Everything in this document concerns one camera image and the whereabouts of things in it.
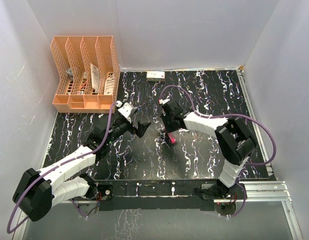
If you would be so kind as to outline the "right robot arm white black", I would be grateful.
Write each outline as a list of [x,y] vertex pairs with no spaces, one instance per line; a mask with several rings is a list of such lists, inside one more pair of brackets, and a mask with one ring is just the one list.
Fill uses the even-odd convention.
[[160,99],[160,115],[168,136],[180,129],[201,132],[217,139],[224,157],[224,164],[216,184],[205,194],[230,198],[236,191],[239,175],[253,151],[257,140],[239,117],[203,116],[193,110],[184,110],[172,99]]

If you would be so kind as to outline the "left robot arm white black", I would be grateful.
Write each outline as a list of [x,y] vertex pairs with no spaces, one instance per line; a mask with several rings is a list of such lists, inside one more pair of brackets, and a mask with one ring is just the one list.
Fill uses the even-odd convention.
[[75,197],[91,200],[97,196],[98,187],[85,176],[71,177],[103,159],[113,142],[129,132],[142,138],[150,122],[134,125],[124,117],[118,117],[105,129],[96,125],[86,142],[76,151],[58,162],[35,170],[26,170],[14,192],[13,202],[33,222],[42,219],[52,207]]

